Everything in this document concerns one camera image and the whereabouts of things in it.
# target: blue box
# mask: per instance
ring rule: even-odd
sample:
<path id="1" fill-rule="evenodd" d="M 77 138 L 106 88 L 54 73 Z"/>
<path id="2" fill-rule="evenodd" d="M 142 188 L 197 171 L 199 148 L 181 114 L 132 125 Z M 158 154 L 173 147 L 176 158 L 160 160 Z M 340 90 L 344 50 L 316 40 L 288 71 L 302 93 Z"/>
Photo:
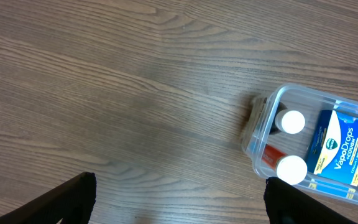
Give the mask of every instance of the blue box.
<path id="1" fill-rule="evenodd" d="M 321 111 L 306 163 L 315 175 L 357 186 L 358 118 Z"/>

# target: black object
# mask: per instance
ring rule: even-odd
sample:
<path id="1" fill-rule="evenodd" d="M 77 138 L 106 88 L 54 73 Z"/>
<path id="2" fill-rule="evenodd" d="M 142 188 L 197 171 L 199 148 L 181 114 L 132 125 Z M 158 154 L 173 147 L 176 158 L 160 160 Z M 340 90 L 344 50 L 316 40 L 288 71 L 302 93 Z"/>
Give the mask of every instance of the black object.
<path id="1" fill-rule="evenodd" d="M 96 177 L 84 172 L 0 217 L 0 224 L 86 224 L 96 199 Z"/>
<path id="2" fill-rule="evenodd" d="M 277 177 L 266 180 L 264 200 L 271 224 L 355 223 Z"/>
<path id="3" fill-rule="evenodd" d="M 286 110 L 286 109 L 287 109 L 287 107 L 282 102 L 278 102 L 277 110 L 276 110 L 276 113 L 274 114 L 272 128 L 270 128 L 269 134 L 278 134 L 281 132 L 281 130 L 279 130 L 279 128 L 276 126 L 276 117 L 279 112 Z"/>

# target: wood grain surface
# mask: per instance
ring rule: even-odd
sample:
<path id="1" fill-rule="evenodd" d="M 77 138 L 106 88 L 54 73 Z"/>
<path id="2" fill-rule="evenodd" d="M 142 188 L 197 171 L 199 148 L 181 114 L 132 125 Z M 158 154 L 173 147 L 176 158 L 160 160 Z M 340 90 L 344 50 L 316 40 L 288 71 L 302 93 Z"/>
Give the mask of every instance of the wood grain surface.
<path id="1" fill-rule="evenodd" d="M 288 82 L 358 100 L 358 2 L 0 0 L 0 215 L 90 171 L 92 223 L 268 223 L 239 133 Z"/>

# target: white cap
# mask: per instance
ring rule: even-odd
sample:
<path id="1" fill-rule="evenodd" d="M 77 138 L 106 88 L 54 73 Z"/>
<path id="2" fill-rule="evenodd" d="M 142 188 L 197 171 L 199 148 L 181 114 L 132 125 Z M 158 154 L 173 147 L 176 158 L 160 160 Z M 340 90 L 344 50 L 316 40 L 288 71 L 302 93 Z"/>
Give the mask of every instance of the white cap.
<path id="1" fill-rule="evenodd" d="M 290 185 L 299 184 L 308 173 L 308 166 L 299 156 L 285 156 L 277 163 L 277 177 Z"/>
<path id="2" fill-rule="evenodd" d="M 275 118 L 277 128 L 288 134 L 296 134 L 305 127 L 305 117 L 296 110 L 282 110 Z"/>

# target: plastic storage box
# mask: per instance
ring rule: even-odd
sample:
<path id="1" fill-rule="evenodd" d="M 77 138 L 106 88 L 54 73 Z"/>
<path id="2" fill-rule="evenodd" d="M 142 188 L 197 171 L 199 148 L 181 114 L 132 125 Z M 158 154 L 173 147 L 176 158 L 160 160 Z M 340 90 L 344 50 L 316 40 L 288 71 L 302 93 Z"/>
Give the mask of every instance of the plastic storage box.
<path id="1" fill-rule="evenodd" d="M 282 85 L 270 96 L 257 96 L 253 102 L 261 102 L 261 99 L 264 104 L 254 105 L 250 120 L 243 131 L 241 146 L 251 158 L 256 174 L 265 179 L 276 176 L 275 171 L 262 160 L 266 144 L 288 155 L 306 159 L 321 110 L 341 110 L 358 114 L 356 101 L 294 84 Z M 305 128 L 300 133 L 269 134 L 276 110 L 282 104 L 304 115 Z M 312 172 L 308 172 L 306 178 L 295 187 L 358 205 L 358 186 L 343 184 Z"/>

